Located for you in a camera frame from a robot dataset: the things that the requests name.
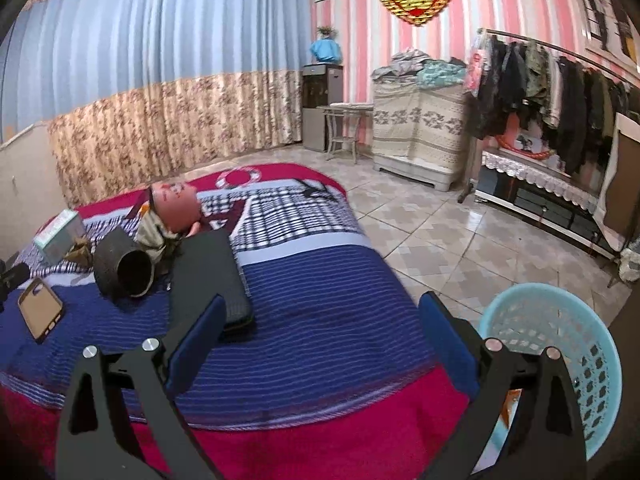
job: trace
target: laundry basket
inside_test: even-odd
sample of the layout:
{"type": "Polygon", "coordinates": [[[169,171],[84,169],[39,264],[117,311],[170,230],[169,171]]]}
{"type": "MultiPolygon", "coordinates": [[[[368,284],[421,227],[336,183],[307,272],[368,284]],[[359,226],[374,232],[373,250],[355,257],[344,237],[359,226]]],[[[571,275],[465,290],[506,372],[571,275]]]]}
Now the laundry basket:
{"type": "MultiPolygon", "coordinates": [[[[564,356],[580,404],[587,460],[606,440],[622,396],[622,368],[613,338],[598,315],[573,294],[545,283],[508,288],[480,320],[482,338],[500,339],[511,350],[540,354],[555,346],[564,356]]],[[[496,424],[498,448],[507,427],[496,424]]]]}

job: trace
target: tissue box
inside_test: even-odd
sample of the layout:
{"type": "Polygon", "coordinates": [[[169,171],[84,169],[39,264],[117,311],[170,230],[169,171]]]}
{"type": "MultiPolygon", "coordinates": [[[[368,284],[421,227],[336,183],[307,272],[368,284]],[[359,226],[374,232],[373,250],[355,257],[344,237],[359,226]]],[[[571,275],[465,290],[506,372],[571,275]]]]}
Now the tissue box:
{"type": "Polygon", "coordinates": [[[49,265],[58,263],[74,246],[74,239],[86,234],[78,211],[65,209],[33,239],[40,256],[49,265]]]}

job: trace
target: clothes rack pole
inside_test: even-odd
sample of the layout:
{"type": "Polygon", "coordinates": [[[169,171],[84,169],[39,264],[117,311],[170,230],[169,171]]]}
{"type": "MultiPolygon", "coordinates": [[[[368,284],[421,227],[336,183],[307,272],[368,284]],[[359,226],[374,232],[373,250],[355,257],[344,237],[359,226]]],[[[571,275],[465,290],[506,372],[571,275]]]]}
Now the clothes rack pole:
{"type": "MultiPolygon", "coordinates": [[[[538,45],[546,46],[552,50],[557,50],[558,52],[562,52],[567,54],[568,56],[575,57],[576,59],[580,59],[581,61],[591,64],[598,69],[606,72],[613,77],[628,83],[631,86],[637,86],[633,84],[631,81],[626,79],[625,77],[616,74],[610,68],[607,68],[600,63],[592,61],[588,57],[584,57],[577,52],[572,52],[571,50],[567,50],[561,46],[557,46],[551,43],[547,43],[546,41],[540,41],[536,38],[530,38],[529,36],[521,36],[519,34],[513,34],[511,32],[505,32],[503,30],[494,30],[492,28],[479,28],[478,34],[482,34],[486,32],[487,34],[495,34],[496,36],[503,36],[504,38],[513,38],[515,40],[523,40],[523,41],[535,41],[538,45]]],[[[465,184],[463,186],[462,192],[458,196],[458,203],[462,204],[465,201],[465,198],[472,194],[476,190],[476,185],[478,184],[478,177],[480,173],[480,167],[482,166],[482,140],[479,139],[471,139],[471,148],[469,150],[469,156],[466,160],[466,170],[465,170],[465,184]]]]}

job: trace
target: metal bolt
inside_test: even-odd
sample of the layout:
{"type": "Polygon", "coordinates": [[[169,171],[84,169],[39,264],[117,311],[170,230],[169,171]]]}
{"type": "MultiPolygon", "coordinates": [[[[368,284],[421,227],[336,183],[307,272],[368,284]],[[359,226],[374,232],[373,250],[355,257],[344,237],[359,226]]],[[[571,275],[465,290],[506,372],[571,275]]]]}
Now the metal bolt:
{"type": "Polygon", "coordinates": [[[493,337],[491,339],[487,339],[484,345],[487,350],[490,350],[491,352],[499,352],[502,350],[502,341],[493,337]]]}
{"type": "Polygon", "coordinates": [[[94,345],[89,345],[84,350],[82,350],[82,355],[85,359],[91,359],[92,357],[95,357],[97,353],[98,349],[94,345]]]}
{"type": "Polygon", "coordinates": [[[145,352],[152,352],[160,346],[160,342],[155,337],[150,337],[142,342],[142,349],[145,352]]]}
{"type": "Polygon", "coordinates": [[[548,357],[550,359],[553,359],[554,361],[557,361],[559,358],[562,357],[562,354],[555,346],[550,346],[549,348],[547,348],[546,355],[548,355],[548,357]]]}

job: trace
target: tile floor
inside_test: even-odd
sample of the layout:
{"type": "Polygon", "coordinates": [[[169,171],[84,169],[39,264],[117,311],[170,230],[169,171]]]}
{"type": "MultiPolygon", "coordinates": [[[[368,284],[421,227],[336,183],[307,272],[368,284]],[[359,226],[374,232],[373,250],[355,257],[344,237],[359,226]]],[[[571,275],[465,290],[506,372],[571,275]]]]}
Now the tile floor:
{"type": "Polygon", "coordinates": [[[457,317],[476,324],[496,294],[514,283],[543,282],[580,297],[608,325],[630,289],[607,288],[609,274],[594,258],[553,235],[470,196],[439,192],[300,145],[266,150],[190,171],[187,179],[235,166],[296,162],[331,176],[348,192],[351,207],[374,247],[418,300],[434,290],[457,317]]]}

